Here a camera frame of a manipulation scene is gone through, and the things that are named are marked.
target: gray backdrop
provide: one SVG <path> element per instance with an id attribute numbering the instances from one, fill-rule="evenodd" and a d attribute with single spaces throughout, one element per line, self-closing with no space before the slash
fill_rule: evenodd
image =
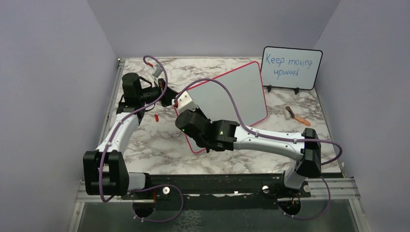
<path id="1" fill-rule="evenodd" d="M 66 231 L 117 58 L 85 0 L 0 4 L 0 231 Z"/>
<path id="2" fill-rule="evenodd" d="M 121 58 L 313 48 L 339 0 L 88 0 Z"/>
<path id="3" fill-rule="evenodd" d="M 408 231 L 410 1 L 342 0 L 315 48 L 333 139 L 372 231 Z"/>

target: small whiteboard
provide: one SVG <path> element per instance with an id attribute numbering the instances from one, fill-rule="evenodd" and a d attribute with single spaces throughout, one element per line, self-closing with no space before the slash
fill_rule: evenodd
<path id="1" fill-rule="evenodd" d="M 268 116 L 258 62 L 252 61 L 214 79 L 228 88 L 246 125 L 252 126 Z M 202 82 L 189 88 L 188 93 L 212 121 L 225 119 L 239 122 L 231 99 L 220 85 L 209 81 Z M 193 153 L 204 150 L 198 147 L 192 138 L 186 138 Z"/>
<path id="2" fill-rule="evenodd" d="M 322 55 L 320 50 L 265 47 L 261 65 L 264 86 L 313 89 Z"/>

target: whiteboard stand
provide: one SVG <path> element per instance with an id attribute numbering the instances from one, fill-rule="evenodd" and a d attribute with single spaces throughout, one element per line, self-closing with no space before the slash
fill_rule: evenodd
<path id="1" fill-rule="evenodd" d="M 315 86 L 323 52 L 267 46 L 262 55 L 261 76 L 268 92 L 272 87 L 311 90 Z"/>

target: marble table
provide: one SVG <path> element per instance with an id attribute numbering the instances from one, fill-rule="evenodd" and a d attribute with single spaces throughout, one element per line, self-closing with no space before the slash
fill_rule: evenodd
<path id="1" fill-rule="evenodd" d="M 180 91 L 184 86 L 199 78 L 212 78 L 251 61 L 261 62 L 260 58 L 160 58 L 166 68 L 169 87 Z M 138 73 L 148 77 L 148 66 L 141 58 L 128 59 L 123 75 Z M 123 94 L 120 83 L 118 101 Z M 268 117 L 254 125 L 259 129 L 280 132 L 302 132 L 305 125 L 296 120 L 286 120 L 282 109 L 289 105 L 295 114 L 311 122 L 320 139 L 330 139 L 323 112 L 313 90 L 301 90 L 295 95 L 293 90 L 274 88 L 265 90 Z M 124 160 L 129 172 L 148 172 L 150 174 L 249 174 L 282 173 L 291 162 L 289 158 L 259 151 L 224 151 L 209 153 L 191 152 L 184 134 L 175 127 L 176 114 L 172 107 L 146 112 L 138 130 L 134 132 L 124 152 Z M 335 157 L 332 145 L 322 144 L 322 162 Z M 322 172 L 340 172 L 338 162 L 322 167 Z"/>

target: purple cable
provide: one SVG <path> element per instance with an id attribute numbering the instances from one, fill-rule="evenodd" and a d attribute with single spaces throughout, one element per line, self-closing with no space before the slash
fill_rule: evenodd
<path id="1" fill-rule="evenodd" d="M 210 78 L 203 78 L 203 79 L 199 79 L 199 80 L 196 80 L 196 81 L 190 83 L 190 84 L 187 85 L 181 92 L 179 92 L 179 93 L 176 95 L 176 97 L 175 97 L 175 102 L 178 100 L 178 98 L 181 96 L 181 94 L 182 94 L 183 92 L 187 91 L 187 89 L 188 89 L 189 87 L 191 87 L 191 86 L 193 86 L 193 85 L 195 85 L 196 83 L 201 82 L 201 81 L 212 81 L 212 82 L 215 82 L 215 83 L 217 83 L 218 85 L 220 85 L 220 86 L 226 91 L 226 93 L 228 94 L 229 98 L 231 99 L 232 105 L 234 106 L 234 109 L 235 109 L 236 116 L 237 116 L 238 119 L 239 119 L 239 123 L 243 126 L 243 128 L 244 128 L 247 132 L 249 132 L 249 133 L 251 133 L 251 134 L 256 134 L 255 131 L 249 129 L 249 128 L 245 125 L 245 123 L 242 121 L 242 118 L 241 118 L 241 116 L 239 115 L 239 111 L 238 111 L 238 108 L 237 108 L 236 103 L 235 103 L 235 101 L 234 101 L 234 98 L 232 97 L 232 94 L 229 92 L 228 88 L 227 88 L 226 86 L 224 86 L 224 85 L 223 85 L 220 81 L 218 81 L 218 80 L 210 79 Z M 263 138 L 268 138 L 268 139 L 275 139 L 275 140 L 281 140 L 281 141 L 286 141 L 286 142 L 293 142 L 293 139 L 286 139 L 286 138 L 276 137 L 276 136 L 267 135 L 267 134 L 260 134 L 260 133 L 258 133 L 258 136 L 261 136 L 261 137 L 263 137 Z M 336 145 L 336 146 L 339 148 L 339 153 L 338 153 L 338 155 L 337 155 L 336 157 L 334 157 L 333 159 L 322 163 L 321 165 L 325 165 L 325 164 L 328 164 L 328 163 L 331 163 L 331 162 L 337 160 L 337 159 L 342 155 L 342 152 L 343 152 L 342 146 L 341 146 L 339 143 L 333 142 L 333 141 L 330 141 L 330 140 L 322 140 L 322 139 L 298 139 L 298 140 L 296 140 L 296 141 L 297 141 L 297 142 L 319 142 L 319 143 L 327 143 L 327 144 Z"/>
<path id="2" fill-rule="evenodd" d="M 157 186 L 154 186 L 154 187 L 150 187 L 150 188 L 147 188 L 147 189 L 132 190 L 132 191 L 133 192 L 146 192 L 146 191 L 150 191 L 150 190 L 157 189 L 157 188 L 160 188 L 160 187 L 173 187 L 178 191 L 179 195 L 181 196 L 181 207 L 179 208 L 178 213 L 175 214 L 174 216 L 168 218 L 168 219 L 152 220 L 152 219 L 145 219 L 144 217 L 137 216 L 137 214 L 135 213 L 134 207 L 132 207 L 132 212 L 134 213 L 134 219 L 138 218 L 142 221 L 149 221 L 149 222 L 168 222 L 168 221 L 173 220 L 174 218 L 176 218 L 177 216 L 179 216 L 182 213 L 182 208 L 184 207 L 184 195 L 182 194 L 181 190 L 175 185 L 163 184 L 163 185 L 157 185 Z"/>
<path id="3" fill-rule="evenodd" d="M 161 69 L 162 69 L 162 71 L 164 72 L 164 76 L 165 76 L 165 86 L 164 86 L 164 90 L 162 91 L 162 93 L 161 93 L 161 95 L 155 100 L 155 101 L 153 101 L 153 102 L 151 102 L 150 104 L 148 104 L 148 105 L 146 105 L 146 106 L 144 106 L 144 107 L 141 107 L 141 108 L 139 108 L 139 109 L 137 109 L 137 110 L 134 110 L 133 112 L 131 112 L 131 113 L 129 113 L 127 116 L 125 116 L 118 124 L 117 124 L 117 126 L 114 128 L 114 130 L 113 130 L 113 132 L 111 133 L 111 136 L 110 136 L 110 138 L 108 139 L 108 142 L 107 142 L 107 145 L 105 145 L 105 148 L 104 148 L 104 151 L 102 152 L 102 155 L 101 155 L 101 162 L 100 162 L 100 170 L 99 170 L 99 180 L 98 180 L 98 185 L 99 185 L 99 190 L 100 190 L 100 197 L 101 197 L 101 200 L 102 200 L 102 202 L 104 202 L 104 203 L 106 203 L 106 202 L 109 202 L 114 196 L 111 196 L 111 197 L 109 197 L 108 199 L 105 199 L 104 198 L 104 193 L 103 193 L 103 167 L 104 167 L 104 159 L 105 159 L 105 155 L 107 154 L 107 150 L 108 150 L 108 148 L 109 148 L 109 144 L 112 142 L 112 140 L 113 140 L 113 138 L 114 138 L 114 136 L 115 136 L 115 134 L 116 134 L 116 132 L 117 132 L 117 130 L 119 129 L 119 127 L 124 123 L 124 121 L 125 120 L 127 120 L 127 118 L 129 118 L 129 117 L 131 117 L 132 115 L 134 115 L 134 114 L 136 114 L 136 113 L 138 113 L 138 112 L 140 112 L 141 110 L 145 110 L 145 109 L 147 109 L 148 107 L 150 107 L 150 106 L 152 106 L 153 104 L 155 104 L 157 101 L 159 101 L 163 96 L 164 96 L 164 94 L 165 94 L 165 92 L 166 92 L 166 90 L 167 90 L 167 88 L 168 88 L 168 75 L 167 75 L 167 73 L 166 73 L 166 71 L 165 71 L 165 68 L 164 68 L 164 66 L 161 64 L 161 62 L 159 61 L 159 60 L 157 60 L 155 57 L 153 57 L 153 56 L 150 56 L 150 55 L 146 55 L 146 56 L 144 56 L 143 57 L 143 61 L 144 61 L 144 63 L 145 64 L 148 64 L 148 62 L 146 61 L 146 58 L 151 58 L 151 59 L 153 59 L 160 67 L 161 67 Z"/>
<path id="4" fill-rule="evenodd" d="M 318 213 L 317 215 L 315 215 L 313 217 L 301 217 L 300 218 L 300 217 L 295 217 L 295 216 L 292 217 L 292 215 L 289 215 L 289 214 L 285 213 L 285 211 L 283 211 L 283 209 L 279 206 L 279 209 L 282 210 L 283 214 L 290 217 L 290 218 L 292 218 L 292 219 L 296 219 L 296 220 L 313 220 L 313 219 L 316 219 L 316 218 L 322 216 L 324 213 L 326 213 L 327 210 L 330 208 L 332 198 L 330 197 L 330 189 L 329 189 L 329 186 L 328 186 L 327 182 L 324 180 L 323 177 L 321 177 L 321 179 L 323 180 L 324 184 L 326 185 L 327 194 L 329 195 L 329 200 L 327 201 L 327 205 L 326 205 L 326 207 L 324 208 L 323 211 L 321 211 L 320 213 Z"/>

